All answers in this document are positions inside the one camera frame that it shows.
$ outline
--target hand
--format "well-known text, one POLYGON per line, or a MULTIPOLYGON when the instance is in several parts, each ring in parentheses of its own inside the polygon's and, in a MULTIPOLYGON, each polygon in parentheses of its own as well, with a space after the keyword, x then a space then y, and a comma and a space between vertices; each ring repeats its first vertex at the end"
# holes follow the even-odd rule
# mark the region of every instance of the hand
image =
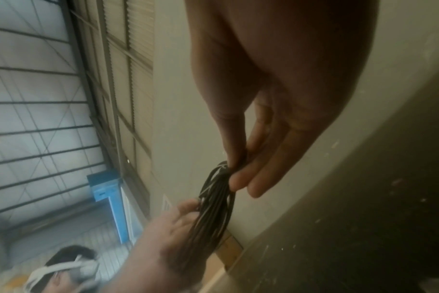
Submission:
POLYGON ((301 159, 350 98, 377 1, 186 0, 192 72, 216 121, 230 188, 259 197, 301 159), (256 122, 246 140, 245 110, 256 122))
POLYGON ((144 230, 118 275, 102 290, 112 293, 174 293, 198 283, 205 262, 184 275, 173 271, 168 260, 186 241, 195 212, 197 199, 178 204, 154 219, 144 230))

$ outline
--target blue panel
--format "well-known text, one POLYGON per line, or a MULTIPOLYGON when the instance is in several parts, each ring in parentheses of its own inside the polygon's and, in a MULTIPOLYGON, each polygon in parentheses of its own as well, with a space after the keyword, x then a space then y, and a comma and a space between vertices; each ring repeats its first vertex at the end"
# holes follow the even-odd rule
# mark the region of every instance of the blue panel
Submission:
POLYGON ((109 199, 113 219, 117 226, 120 242, 126 243, 129 240, 128 227, 124 215, 123 199, 120 192, 120 175, 117 170, 106 170, 96 174, 88 175, 89 185, 96 201, 109 199))

